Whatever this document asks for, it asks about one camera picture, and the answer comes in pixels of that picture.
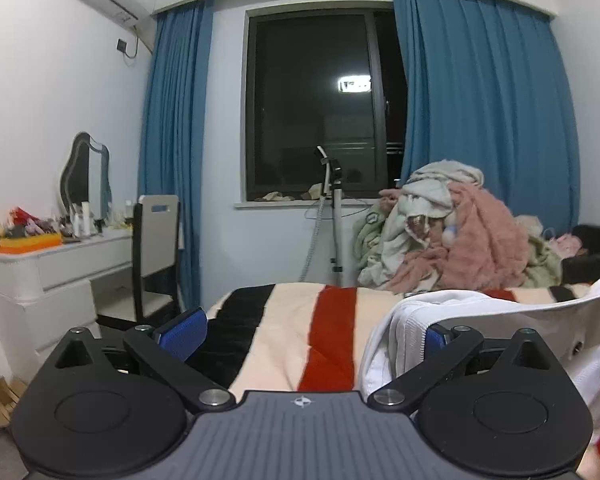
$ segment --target black stripe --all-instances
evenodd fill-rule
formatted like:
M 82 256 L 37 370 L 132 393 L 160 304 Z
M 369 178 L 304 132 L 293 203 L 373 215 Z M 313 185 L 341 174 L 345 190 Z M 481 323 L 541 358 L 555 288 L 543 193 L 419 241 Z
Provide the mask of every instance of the black stripe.
M 209 320 L 205 342 L 187 359 L 187 364 L 223 388 L 229 388 L 249 354 L 274 286 L 234 290 L 224 300 L 216 318 Z
M 573 293 L 573 291 L 566 286 L 561 286 L 561 285 L 550 286 L 549 293 L 554 297 L 554 300 L 557 301 L 557 303 L 561 303 L 562 301 L 571 301 L 571 300 L 576 299 L 576 296 Z

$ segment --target metal bolt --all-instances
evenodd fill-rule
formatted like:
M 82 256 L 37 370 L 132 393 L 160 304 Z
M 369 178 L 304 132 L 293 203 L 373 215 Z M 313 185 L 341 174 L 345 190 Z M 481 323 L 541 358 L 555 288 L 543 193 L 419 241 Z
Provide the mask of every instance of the metal bolt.
M 198 398 L 202 404 L 207 406 L 222 406 L 229 402 L 231 394 L 226 390 L 211 388 L 202 392 Z
M 404 395 L 398 390 L 392 388 L 384 388 L 374 393 L 374 400 L 383 406 L 395 406 L 404 402 Z

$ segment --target striped bedding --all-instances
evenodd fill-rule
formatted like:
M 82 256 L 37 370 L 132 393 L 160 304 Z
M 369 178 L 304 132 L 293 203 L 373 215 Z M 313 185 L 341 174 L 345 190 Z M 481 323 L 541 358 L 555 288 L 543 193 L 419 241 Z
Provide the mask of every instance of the striped bedding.
M 542 304 L 579 298 L 588 288 L 484 293 Z M 206 340 L 187 363 L 237 399 L 245 390 L 351 390 L 371 330 L 400 299 L 386 291 L 315 283 L 239 288 L 209 310 Z M 578 472 L 585 480 L 600 480 L 600 441 Z

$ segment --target window sill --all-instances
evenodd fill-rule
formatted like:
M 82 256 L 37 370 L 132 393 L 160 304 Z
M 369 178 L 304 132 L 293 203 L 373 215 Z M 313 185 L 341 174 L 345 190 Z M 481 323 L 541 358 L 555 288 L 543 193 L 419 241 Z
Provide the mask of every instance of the window sill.
M 375 204 L 378 200 L 375 198 L 344 198 L 342 200 L 343 207 L 369 207 Z M 302 208 L 307 209 L 312 206 L 317 206 L 317 200 L 289 200 L 288 202 L 237 202 L 234 204 L 234 209 L 262 209 L 262 208 Z

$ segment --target curtain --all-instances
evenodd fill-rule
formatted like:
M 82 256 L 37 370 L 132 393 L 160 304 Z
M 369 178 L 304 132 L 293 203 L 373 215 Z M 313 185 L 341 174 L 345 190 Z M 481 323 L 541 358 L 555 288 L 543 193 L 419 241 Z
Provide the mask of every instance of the curtain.
M 484 172 L 514 215 L 576 224 L 578 137 L 544 14 L 505 0 L 394 0 L 408 85 L 401 179 L 435 160 Z
M 158 16 L 140 142 L 140 194 L 180 199 L 184 308 L 200 304 L 200 181 L 213 0 Z

